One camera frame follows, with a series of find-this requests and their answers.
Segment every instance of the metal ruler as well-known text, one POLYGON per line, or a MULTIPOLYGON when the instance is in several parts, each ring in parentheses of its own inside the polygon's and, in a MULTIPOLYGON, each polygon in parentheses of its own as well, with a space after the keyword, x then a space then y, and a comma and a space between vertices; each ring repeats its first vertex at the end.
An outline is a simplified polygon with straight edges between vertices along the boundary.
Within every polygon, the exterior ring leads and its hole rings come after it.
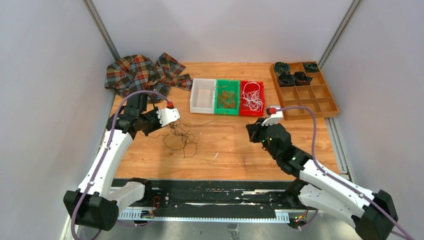
POLYGON ((228 217, 173 217, 156 216, 154 218, 141 217, 142 213, 152 210, 151 207, 127 207, 123 210, 118 220, 136 220, 136 221, 175 221, 175 222, 224 222, 224 223, 290 223, 289 214, 280 210, 275 211, 275 218, 228 218, 228 217))

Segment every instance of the gray floor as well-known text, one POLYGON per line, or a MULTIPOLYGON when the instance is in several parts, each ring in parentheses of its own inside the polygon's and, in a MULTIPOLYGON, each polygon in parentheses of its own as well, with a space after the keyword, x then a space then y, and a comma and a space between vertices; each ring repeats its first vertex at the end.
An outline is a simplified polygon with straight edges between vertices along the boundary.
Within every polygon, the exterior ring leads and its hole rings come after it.
MULTIPOLYGON (((89 240, 95 231, 81 227, 79 236, 89 240)), ((97 240, 360 240, 346 223, 320 213, 301 232, 284 223, 152 222, 145 227, 117 224, 97 240)))

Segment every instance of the robotic arm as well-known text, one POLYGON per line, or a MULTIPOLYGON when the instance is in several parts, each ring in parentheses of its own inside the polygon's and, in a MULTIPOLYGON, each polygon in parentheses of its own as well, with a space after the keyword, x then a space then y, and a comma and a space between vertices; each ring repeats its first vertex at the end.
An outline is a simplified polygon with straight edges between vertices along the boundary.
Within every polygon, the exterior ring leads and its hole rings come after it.
POLYGON ((143 113, 147 109, 147 97, 146 94, 130 97, 127 105, 120 109, 119 112, 123 110, 123 113, 118 115, 116 123, 113 124, 114 116, 109 118, 107 132, 91 169, 75 191, 68 190, 64 195, 63 202, 69 215, 72 216, 77 210, 75 224, 108 231, 126 207, 134 202, 152 198, 151 183, 141 178, 132 178, 125 186, 110 193, 112 180, 121 159, 137 132, 142 131, 147 136, 180 118, 178 110, 172 104, 163 109, 154 107, 153 110, 143 113))
POLYGON ((360 187, 315 163, 312 155, 292 144, 290 133, 278 123, 281 112, 273 107, 267 112, 270 117, 259 118, 246 128, 251 142, 261 143, 281 170, 296 177, 286 191, 287 202, 293 207, 304 205, 323 210, 349 224, 364 240, 386 240, 394 224, 369 200, 398 221, 392 197, 383 190, 375 193, 360 187))

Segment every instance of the white wall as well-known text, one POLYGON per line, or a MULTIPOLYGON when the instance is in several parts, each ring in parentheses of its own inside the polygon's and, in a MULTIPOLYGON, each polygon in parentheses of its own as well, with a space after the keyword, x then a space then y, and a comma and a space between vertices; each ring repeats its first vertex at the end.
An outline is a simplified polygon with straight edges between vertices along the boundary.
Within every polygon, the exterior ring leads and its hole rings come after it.
POLYGON ((354 178, 389 192, 416 239, 424 236, 423 9, 421 0, 364 0, 323 69, 354 178))
POLYGON ((113 59, 81 0, 0 8, 0 239, 57 240, 92 164, 113 94, 113 59))
POLYGON ((352 0, 94 0, 120 56, 318 61, 352 0))

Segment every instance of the wooden organizer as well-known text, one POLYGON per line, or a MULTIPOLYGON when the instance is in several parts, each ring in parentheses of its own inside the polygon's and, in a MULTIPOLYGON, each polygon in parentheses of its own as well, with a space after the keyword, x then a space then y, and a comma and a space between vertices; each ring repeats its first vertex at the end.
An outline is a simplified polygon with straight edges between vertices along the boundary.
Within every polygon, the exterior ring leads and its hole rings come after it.
MULTIPOLYGON (((290 74, 304 72, 304 63, 317 63, 315 61, 289 63, 290 74)), ((310 85, 280 87, 274 64, 271 65, 272 81, 274 82, 280 105, 284 107, 303 106, 311 109, 317 118, 331 118, 339 113, 339 108, 327 85, 326 79, 318 66, 319 72, 306 73, 311 77, 310 85)), ((311 115, 304 109, 290 109, 283 111, 285 120, 311 119, 311 115)))

